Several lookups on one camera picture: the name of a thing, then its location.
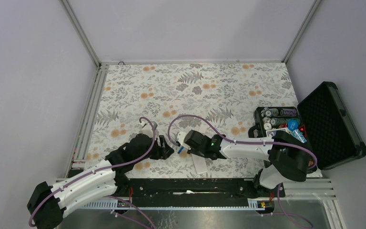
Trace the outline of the white remote battery cover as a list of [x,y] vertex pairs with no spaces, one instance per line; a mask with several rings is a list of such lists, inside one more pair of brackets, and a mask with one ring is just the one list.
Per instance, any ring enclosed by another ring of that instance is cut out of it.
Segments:
[[202,123],[198,129],[198,132],[201,134],[206,134],[208,125],[206,123]]

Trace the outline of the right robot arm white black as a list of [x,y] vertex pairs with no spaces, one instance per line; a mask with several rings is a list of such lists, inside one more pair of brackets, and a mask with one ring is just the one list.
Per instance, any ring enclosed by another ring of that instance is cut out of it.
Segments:
[[269,161],[254,178],[256,194],[265,197],[286,181],[306,181],[309,169],[316,166],[317,158],[307,144],[285,131],[260,138],[229,139],[224,135],[208,137],[198,131],[180,132],[178,143],[197,156],[211,160],[255,158]]

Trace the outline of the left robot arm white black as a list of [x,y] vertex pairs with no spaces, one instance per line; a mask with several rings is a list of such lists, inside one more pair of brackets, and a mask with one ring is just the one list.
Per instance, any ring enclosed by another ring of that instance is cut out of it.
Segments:
[[145,159],[165,160],[173,153],[163,135],[153,138],[137,134],[89,170],[52,185],[38,184],[27,204],[29,225],[53,229],[76,208],[98,198],[132,196],[134,189],[126,173]]

